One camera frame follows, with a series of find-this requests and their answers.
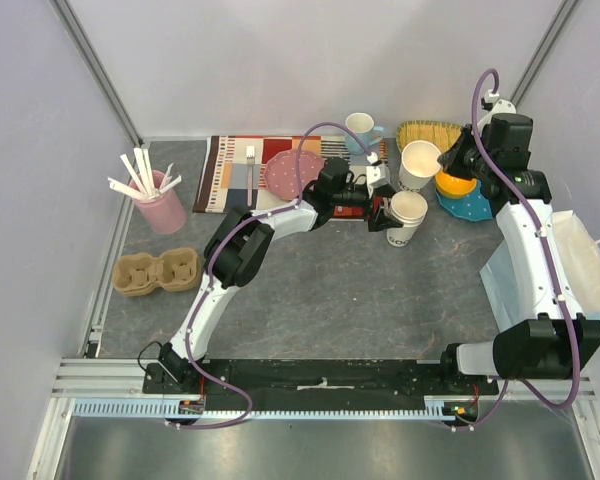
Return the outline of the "white paper cup stack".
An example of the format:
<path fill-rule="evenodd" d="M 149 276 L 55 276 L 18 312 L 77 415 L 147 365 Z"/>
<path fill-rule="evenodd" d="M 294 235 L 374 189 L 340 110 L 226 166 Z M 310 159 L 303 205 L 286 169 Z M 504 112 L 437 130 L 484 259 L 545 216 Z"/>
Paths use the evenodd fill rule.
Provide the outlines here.
<path fill-rule="evenodd" d="M 418 192 L 400 191 L 389 203 L 389 214 L 399 223 L 399 227 L 386 231 L 387 241 L 394 247 L 405 247 L 428 212 L 428 203 Z"/>

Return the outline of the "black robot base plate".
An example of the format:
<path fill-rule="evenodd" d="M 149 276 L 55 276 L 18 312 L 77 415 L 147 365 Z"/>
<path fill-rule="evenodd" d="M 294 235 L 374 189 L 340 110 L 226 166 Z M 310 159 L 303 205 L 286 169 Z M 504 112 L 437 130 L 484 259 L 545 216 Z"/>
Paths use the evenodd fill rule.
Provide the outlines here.
<path fill-rule="evenodd" d="M 211 359 L 202 369 L 245 391 L 260 413 L 422 410 L 426 396 L 499 393 L 484 376 L 415 360 Z"/>

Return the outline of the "brown cardboard cup carrier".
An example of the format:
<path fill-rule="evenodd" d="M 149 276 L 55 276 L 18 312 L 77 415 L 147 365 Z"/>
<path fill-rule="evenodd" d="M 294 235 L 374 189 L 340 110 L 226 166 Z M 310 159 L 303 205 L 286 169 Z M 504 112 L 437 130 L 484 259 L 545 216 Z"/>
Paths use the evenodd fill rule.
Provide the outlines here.
<path fill-rule="evenodd" d="M 127 297 L 144 296 L 160 288 L 180 292 L 200 285 L 202 263 L 191 248 L 171 249 L 154 257 L 136 253 L 120 257 L 113 268 L 112 286 Z"/>

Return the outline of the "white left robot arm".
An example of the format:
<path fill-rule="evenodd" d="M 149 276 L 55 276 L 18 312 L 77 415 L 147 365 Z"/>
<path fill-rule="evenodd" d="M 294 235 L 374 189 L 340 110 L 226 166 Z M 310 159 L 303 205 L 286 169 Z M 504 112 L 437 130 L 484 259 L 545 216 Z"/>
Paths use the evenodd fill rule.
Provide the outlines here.
<path fill-rule="evenodd" d="M 196 388 L 203 375 L 198 361 L 205 357 L 215 327 L 229 301 L 255 278 L 272 242 L 320 228 L 338 206 L 362 209 L 371 232 L 398 225 L 382 205 L 396 190 L 390 185 L 387 165 L 376 154 L 367 156 L 363 184 L 349 179 L 349 165 L 343 158 L 326 160 L 317 178 L 304 184 L 301 175 L 309 168 L 301 164 L 299 151 L 293 153 L 291 169 L 276 178 L 295 187 L 297 195 L 272 209 L 237 206 L 230 210 L 205 247 L 197 296 L 179 330 L 160 346 L 157 361 L 146 367 L 147 381 L 178 393 Z"/>

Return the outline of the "blue white paper bag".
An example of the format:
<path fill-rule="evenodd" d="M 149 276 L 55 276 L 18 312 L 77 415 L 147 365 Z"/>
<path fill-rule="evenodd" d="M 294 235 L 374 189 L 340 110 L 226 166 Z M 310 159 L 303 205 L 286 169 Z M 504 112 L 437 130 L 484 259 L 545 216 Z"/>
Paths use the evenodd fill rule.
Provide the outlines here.
<path fill-rule="evenodd" d="M 552 214 L 555 241 L 569 286 L 588 319 L 600 320 L 600 248 L 571 210 Z M 521 318 L 508 247 L 501 243 L 480 271 L 497 327 L 504 331 Z"/>

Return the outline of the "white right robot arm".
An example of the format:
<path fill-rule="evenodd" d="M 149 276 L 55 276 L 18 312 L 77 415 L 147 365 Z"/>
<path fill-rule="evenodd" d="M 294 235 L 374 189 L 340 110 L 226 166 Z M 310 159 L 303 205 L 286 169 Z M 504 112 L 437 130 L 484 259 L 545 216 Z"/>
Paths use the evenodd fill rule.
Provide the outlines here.
<path fill-rule="evenodd" d="M 585 317 L 562 266 L 547 179 L 528 167 L 533 121 L 494 94 L 482 107 L 486 115 L 463 127 L 439 162 L 454 177 L 479 181 L 512 262 L 518 312 L 490 342 L 447 347 L 437 377 L 453 394 L 474 375 L 570 379 L 600 347 L 600 321 Z"/>

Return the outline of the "white paper coffee cup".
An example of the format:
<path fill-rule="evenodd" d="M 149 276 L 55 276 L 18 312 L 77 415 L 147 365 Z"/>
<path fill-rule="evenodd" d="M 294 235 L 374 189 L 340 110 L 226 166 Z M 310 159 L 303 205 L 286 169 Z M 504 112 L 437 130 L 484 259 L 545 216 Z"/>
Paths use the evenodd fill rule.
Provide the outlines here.
<path fill-rule="evenodd" d="M 402 190 L 419 191 L 441 170 L 440 150 L 424 140 L 407 144 L 401 153 L 398 183 Z"/>

